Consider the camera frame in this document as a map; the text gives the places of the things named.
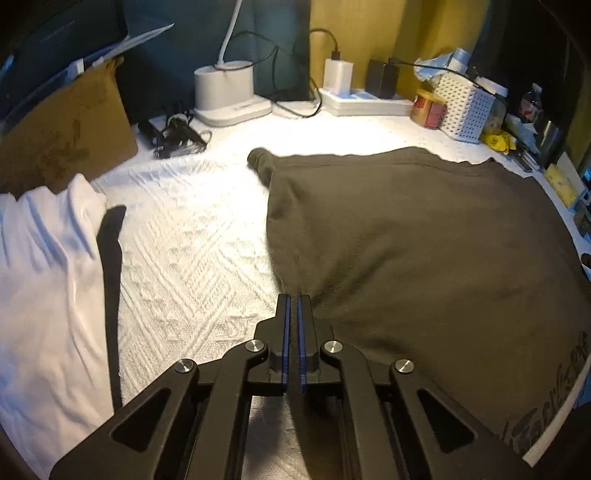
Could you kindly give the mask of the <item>plastic cola bottle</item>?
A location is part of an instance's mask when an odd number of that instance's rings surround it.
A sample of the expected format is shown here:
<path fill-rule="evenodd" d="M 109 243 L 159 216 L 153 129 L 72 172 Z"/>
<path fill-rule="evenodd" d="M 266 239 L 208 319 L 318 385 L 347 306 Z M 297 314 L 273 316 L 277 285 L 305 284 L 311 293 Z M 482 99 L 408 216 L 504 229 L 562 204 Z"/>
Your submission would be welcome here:
<path fill-rule="evenodd" d="M 533 83 L 531 90 L 522 97 L 518 116 L 524 124 L 535 124 L 541 115 L 543 111 L 541 93 L 542 88 L 538 84 Z"/>

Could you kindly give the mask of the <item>red gold tin can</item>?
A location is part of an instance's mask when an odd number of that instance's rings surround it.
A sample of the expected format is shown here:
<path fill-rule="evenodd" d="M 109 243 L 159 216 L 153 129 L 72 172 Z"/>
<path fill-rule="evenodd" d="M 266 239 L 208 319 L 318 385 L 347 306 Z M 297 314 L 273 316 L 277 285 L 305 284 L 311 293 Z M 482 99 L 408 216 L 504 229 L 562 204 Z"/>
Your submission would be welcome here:
<path fill-rule="evenodd" d="M 411 110 L 411 120 L 428 129 L 438 129 L 447 110 L 447 100 L 424 89 L 418 89 Z"/>

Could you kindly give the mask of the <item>dark brown t-shirt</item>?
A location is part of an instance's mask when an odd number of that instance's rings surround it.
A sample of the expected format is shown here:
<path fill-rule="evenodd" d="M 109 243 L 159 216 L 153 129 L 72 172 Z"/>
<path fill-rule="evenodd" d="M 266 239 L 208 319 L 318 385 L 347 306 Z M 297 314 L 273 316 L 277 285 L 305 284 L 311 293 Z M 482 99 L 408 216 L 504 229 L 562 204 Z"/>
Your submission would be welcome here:
<path fill-rule="evenodd" d="M 411 359 L 541 479 L 590 475 L 590 282 L 546 192 L 494 160 L 407 147 L 370 156 L 249 153 L 269 191 L 283 292 L 370 360 Z"/>

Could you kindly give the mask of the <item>yellow tissue box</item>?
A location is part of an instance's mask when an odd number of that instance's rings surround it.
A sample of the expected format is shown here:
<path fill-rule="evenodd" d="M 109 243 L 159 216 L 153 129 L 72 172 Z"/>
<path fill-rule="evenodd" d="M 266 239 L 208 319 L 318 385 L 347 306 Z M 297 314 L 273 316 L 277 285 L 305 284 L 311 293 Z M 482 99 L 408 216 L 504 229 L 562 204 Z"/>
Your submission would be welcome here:
<path fill-rule="evenodd" d="M 590 170 L 580 174 L 566 152 L 545 168 L 544 177 L 568 209 L 590 206 Z"/>

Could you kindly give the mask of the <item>white perforated plastic basket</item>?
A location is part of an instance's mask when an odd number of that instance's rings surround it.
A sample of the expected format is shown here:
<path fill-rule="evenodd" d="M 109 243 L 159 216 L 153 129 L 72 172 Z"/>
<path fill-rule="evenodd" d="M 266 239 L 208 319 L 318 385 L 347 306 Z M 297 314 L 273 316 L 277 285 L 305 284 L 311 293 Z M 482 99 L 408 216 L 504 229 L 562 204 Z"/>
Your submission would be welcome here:
<path fill-rule="evenodd" d="M 435 94 L 447 100 L 440 129 L 456 141 L 478 144 L 494 96 L 457 73 L 444 74 Z"/>

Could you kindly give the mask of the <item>yellow snack packet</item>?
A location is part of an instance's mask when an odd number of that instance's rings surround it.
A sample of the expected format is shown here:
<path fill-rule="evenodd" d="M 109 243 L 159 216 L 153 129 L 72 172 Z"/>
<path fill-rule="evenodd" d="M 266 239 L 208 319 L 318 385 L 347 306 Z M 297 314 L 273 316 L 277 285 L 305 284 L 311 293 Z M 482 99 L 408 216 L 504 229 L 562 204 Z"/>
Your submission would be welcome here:
<path fill-rule="evenodd" d="M 517 139 L 504 130 L 483 132 L 480 140 L 496 152 L 508 155 L 517 149 Z"/>

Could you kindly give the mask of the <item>white power strip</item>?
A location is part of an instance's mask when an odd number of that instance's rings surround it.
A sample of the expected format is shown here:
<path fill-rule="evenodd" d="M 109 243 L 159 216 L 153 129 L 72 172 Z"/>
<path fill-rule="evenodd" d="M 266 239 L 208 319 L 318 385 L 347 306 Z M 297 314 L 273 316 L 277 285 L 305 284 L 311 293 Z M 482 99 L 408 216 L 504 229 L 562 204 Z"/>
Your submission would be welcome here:
<path fill-rule="evenodd" d="M 413 102 L 404 98 L 381 99 L 363 89 L 353 89 L 348 95 L 336 95 L 320 89 L 322 107 L 335 116 L 408 116 Z"/>

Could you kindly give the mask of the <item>white garment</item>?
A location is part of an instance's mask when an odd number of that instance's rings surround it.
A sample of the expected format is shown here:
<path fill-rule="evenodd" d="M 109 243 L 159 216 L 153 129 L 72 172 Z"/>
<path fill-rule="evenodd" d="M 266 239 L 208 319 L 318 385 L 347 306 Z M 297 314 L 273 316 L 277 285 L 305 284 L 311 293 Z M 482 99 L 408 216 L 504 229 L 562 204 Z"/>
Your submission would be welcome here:
<path fill-rule="evenodd" d="M 1 425 L 41 479 L 113 413 L 97 234 L 82 175 L 1 197 Z"/>

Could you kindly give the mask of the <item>yellow curtain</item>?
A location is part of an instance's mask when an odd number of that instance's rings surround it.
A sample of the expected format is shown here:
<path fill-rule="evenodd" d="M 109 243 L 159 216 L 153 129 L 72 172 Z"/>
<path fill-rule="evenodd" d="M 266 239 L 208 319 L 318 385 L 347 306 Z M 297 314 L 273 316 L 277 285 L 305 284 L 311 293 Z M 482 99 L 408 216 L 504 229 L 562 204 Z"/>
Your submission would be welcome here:
<path fill-rule="evenodd" d="M 413 62 L 472 50 L 488 7 L 469 0 L 314 1 L 310 24 L 335 35 L 342 59 L 353 63 L 352 86 L 362 88 L 372 59 Z"/>

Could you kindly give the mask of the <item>brown cardboard box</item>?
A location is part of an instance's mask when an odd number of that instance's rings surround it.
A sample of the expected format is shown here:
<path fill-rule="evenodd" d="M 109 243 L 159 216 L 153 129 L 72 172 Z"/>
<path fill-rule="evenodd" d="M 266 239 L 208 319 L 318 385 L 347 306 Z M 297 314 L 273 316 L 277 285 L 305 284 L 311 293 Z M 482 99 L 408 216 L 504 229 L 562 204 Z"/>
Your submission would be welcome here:
<path fill-rule="evenodd" d="M 115 73 L 121 57 L 83 73 L 29 112 L 1 140 L 1 192 L 63 191 L 76 174 L 94 180 L 138 146 Z"/>

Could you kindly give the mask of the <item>black charger adapter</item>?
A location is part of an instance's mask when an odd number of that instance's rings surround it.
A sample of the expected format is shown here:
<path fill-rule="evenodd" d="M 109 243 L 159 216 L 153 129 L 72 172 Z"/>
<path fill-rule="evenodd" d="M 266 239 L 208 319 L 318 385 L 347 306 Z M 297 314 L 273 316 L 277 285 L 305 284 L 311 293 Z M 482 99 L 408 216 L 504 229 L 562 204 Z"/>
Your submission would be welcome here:
<path fill-rule="evenodd" d="M 369 61 L 365 90 L 380 99 L 392 100 L 396 96 L 400 69 L 391 62 Z"/>

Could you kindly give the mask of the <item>dark teal curtain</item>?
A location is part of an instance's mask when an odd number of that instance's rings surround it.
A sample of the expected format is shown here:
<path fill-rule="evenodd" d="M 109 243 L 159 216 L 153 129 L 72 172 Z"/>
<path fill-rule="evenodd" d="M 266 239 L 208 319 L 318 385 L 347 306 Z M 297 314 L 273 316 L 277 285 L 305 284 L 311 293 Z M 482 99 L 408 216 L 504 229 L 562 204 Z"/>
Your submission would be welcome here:
<path fill-rule="evenodd" d="M 194 106 L 193 73 L 216 62 L 235 4 L 231 1 L 125 1 L 131 34 L 168 31 L 123 55 L 116 70 L 130 123 Z M 254 90 L 274 101 L 311 99 L 308 1 L 245 1 L 226 60 L 252 60 Z"/>

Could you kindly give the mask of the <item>steel tumbler cup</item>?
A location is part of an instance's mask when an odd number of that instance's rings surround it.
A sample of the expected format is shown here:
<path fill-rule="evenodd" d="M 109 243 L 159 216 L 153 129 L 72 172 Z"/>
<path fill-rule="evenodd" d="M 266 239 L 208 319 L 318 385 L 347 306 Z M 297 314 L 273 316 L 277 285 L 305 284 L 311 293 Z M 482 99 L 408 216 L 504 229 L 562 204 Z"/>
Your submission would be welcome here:
<path fill-rule="evenodd" d="M 565 134 L 559 126 L 548 119 L 542 119 L 536 129 L 538 160 L 543 168 L 547 168 L 550 164 L 556 163 L 562 154 Z"/>

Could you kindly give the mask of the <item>white charger adapter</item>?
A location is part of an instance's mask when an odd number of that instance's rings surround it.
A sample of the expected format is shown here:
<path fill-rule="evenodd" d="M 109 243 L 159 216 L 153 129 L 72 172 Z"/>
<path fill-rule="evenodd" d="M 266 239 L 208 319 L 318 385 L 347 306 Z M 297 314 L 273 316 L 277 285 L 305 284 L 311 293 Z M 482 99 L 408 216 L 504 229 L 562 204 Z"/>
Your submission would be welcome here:
<path fill-rule="evenodd" d="M 338 96 L 351 92 L 353 63 L 344 60 L 326 59 L 322 87 Z"/>

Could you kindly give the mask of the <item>clear jar white lid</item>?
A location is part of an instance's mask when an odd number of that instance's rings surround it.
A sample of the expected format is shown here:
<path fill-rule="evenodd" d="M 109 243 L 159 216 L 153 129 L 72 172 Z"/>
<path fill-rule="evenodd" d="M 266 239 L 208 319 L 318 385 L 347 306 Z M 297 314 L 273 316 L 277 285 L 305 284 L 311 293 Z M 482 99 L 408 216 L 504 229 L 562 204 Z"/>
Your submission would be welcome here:
<path fill-rule="evenodd" d="M 497 134 L 503 126 L 507 113 L 508 89 L 485 77 L 479 76 L 476 83 L 494 96 L 489 117 L 484 125 L 483 133 L 486 135 Z"/>

